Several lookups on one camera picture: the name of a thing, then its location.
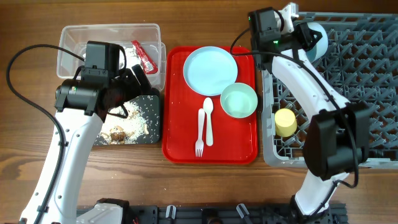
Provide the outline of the red snack wrapper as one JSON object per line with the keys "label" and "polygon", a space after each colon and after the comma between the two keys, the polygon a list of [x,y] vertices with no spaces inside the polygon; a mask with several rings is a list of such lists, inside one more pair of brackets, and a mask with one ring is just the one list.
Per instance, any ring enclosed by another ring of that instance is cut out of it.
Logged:
{"label": "red snack wrapper", "polygon": [[134,51],[140,61],[140,65],[144,69],[146,74],[152,75],[158,72],[158,66],[154,63],[154,61],[149,57],[147,52],[144,50],[142,45],[137,41],[133,40],[132,45],[134,47]]}

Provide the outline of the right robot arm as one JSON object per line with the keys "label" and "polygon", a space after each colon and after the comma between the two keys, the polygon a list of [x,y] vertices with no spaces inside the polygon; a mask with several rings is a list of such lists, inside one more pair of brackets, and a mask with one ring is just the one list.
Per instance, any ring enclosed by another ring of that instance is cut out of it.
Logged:
{"label": "right robot arm", "polygon": [[323,216],[339,185],[355,188],[359,165],[369,154],[369,109],[335,91],[312,65],[328,48],[325,29],[316,22],[294,24],[294,3],[276,11],[249,12],[256,67],[279,79],[293,94],[310,124],[303,145],[308,168],[292,196],[292,218],[300,222]]}

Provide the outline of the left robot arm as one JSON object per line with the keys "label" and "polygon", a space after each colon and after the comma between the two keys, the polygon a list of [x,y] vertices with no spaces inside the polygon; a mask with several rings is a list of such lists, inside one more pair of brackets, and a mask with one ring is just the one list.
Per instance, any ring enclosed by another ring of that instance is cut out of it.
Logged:
{"label": "left robot arm", "polygon": [[34,193],[19,223],[76,223],[95,218],[103,223],[132,223],[127,201],[103,200],[104,210],[76,215],[88,156],[110,110],[151,90],[140,65],[119,66],[124,49],[89,41],[84,64],[55,91],[56,113],[21,96],[54,123],[52,142]]}

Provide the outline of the white napkin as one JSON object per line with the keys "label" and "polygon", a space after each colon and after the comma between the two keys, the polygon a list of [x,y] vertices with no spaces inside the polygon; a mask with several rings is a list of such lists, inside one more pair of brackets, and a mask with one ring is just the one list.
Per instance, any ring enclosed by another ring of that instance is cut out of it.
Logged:
{"label": "white napkin", "polygon": [[132,68],[135,65],[141,65],[141,58],[138,56],[136,52],[136,48],[132,45],[130,46],[123,46],[125,55],[126,55],[126,60],[124,59],[123,52],[119,52],[119,68],[122,69],[124,67],[126,68]]}

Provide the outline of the small light blue bowl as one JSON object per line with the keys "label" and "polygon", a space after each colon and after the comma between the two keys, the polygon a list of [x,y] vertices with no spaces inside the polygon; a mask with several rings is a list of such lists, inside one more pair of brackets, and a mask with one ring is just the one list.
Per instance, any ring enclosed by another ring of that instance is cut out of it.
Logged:
{"label": "small light blue bowl", "polygon": [[315,31],[316,38],[320,37],[315,46],[311,50],[306,51],[309,61],[314,62],[325,55],[328,48],[328,36],[326,30],[319,23],[309,22],[307,25],[310,30]]}

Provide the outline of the mint green bowl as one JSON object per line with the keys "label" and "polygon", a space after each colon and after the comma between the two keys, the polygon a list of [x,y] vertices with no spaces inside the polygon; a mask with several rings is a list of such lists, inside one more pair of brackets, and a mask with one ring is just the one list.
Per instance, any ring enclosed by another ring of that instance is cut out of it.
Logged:
{"label": "mint green bowl", "polygon": [[251,86],[245,83],[233,83],[223,90],[220,103],[228,116],[241,119],[255,112],[258,97]]}

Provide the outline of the yellow plastic cup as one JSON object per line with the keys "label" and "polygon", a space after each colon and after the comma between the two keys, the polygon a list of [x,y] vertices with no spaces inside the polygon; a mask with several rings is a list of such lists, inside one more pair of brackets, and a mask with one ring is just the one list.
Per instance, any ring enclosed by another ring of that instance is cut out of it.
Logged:
{"label": "yellow plastic cup", "polygon": [[297,130],[297,120],[294,112],[287,108],[282,108],[276,111],[275,119],[275,133],[281,137],[289,137]]}

